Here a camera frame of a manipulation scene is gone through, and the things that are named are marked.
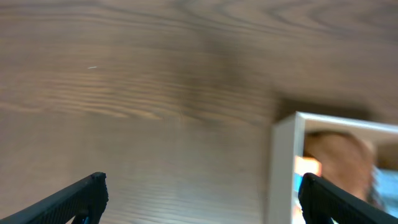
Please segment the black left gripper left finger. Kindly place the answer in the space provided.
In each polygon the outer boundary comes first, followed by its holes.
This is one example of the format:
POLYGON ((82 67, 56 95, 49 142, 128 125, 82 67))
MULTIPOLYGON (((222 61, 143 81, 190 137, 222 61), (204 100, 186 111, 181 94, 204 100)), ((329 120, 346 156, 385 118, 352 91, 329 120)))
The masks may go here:
POLYGON ((106 174, 95 172, 1 219, 1 224, 98 224, 108 201, 106 174))

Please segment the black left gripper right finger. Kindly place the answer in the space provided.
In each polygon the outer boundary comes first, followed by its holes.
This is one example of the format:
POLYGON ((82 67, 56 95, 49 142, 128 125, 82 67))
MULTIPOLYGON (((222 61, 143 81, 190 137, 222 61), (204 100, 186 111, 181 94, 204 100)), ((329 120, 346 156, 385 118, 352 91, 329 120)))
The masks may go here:
POLYGON ((298 199, 306 224, 397 224, 396 217, 313 173, 304 174, 298 199))

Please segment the multicoloured puzzle cube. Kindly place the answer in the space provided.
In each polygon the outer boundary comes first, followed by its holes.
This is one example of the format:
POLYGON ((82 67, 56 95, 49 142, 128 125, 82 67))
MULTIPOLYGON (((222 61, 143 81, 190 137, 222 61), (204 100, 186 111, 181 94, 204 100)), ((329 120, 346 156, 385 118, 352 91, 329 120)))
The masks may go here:
POLYGON ((312 157, 295 157, 294 179, 293 179, 293 207, 292 224, 305 224, 302 215, 302 208, 299 202, 299 188, 302 183, 303 175, 313 173, 319 177, 322 176, 322 164, 312 157))

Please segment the brown plush toy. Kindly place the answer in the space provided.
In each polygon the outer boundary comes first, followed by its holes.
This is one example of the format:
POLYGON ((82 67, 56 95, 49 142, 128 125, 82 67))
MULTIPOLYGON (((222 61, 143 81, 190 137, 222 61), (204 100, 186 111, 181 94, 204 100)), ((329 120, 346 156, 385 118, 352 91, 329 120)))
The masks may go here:
POLYGON ((350 133, 314 131, 305 134, 303 155, 322 165, 322 177, 369 202, 374 183, 375 149, 350 133))

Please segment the white cardboard box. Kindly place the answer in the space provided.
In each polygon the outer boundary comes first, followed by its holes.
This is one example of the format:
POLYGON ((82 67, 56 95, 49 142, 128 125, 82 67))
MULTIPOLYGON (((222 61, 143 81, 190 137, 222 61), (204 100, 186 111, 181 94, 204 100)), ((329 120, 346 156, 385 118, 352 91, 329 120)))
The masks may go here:
POLYGON ((296 112, 272 127, 267 224, 292 224, 295 157, 303 157, 309 131, 354 134, 372 147, 397 142, 397 126, 323 114, 296 112))

